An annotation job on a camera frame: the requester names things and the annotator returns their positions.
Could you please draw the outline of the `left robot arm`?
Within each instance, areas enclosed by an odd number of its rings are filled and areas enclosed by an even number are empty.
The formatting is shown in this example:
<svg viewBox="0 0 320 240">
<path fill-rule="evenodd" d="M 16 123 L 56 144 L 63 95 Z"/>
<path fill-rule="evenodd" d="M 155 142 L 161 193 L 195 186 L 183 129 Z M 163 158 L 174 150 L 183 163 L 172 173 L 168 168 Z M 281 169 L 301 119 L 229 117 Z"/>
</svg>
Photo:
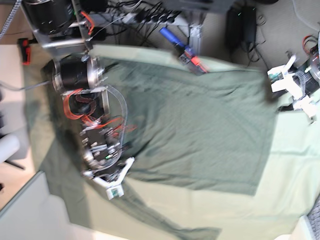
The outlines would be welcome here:
<svg viewBox="0 0 320 240">
<path fill-rule="evenodd" d="M 304 73 L 309 78 L 305 84 L 305 92 L 308 96 L 320 89 L 320 34 L 318 37 L 307 35 L 302 40 L 302 48 L 308 59 L 302 65 Z"/>
</svg>

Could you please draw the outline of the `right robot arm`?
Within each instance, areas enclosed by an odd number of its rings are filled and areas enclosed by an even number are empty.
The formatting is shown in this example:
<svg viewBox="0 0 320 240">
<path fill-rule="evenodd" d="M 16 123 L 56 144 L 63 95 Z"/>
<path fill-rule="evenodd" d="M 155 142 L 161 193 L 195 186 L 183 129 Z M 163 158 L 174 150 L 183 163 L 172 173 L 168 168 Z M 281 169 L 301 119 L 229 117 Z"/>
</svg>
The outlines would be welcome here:
<svg viewBox="0 0 320 240">
<path fill-rule="evenodd" d="M 51 56 L 48 74 L 63 113 L 78 124 L 82 174 L 120 181 L 133 163 L 122 160 L 128 107 L 117 89 L 104 84 L 108 69 L 90 53 L 98 24 L 78 0 L 24 0 L 21 8 L 36 41 Z"/>
</svg>

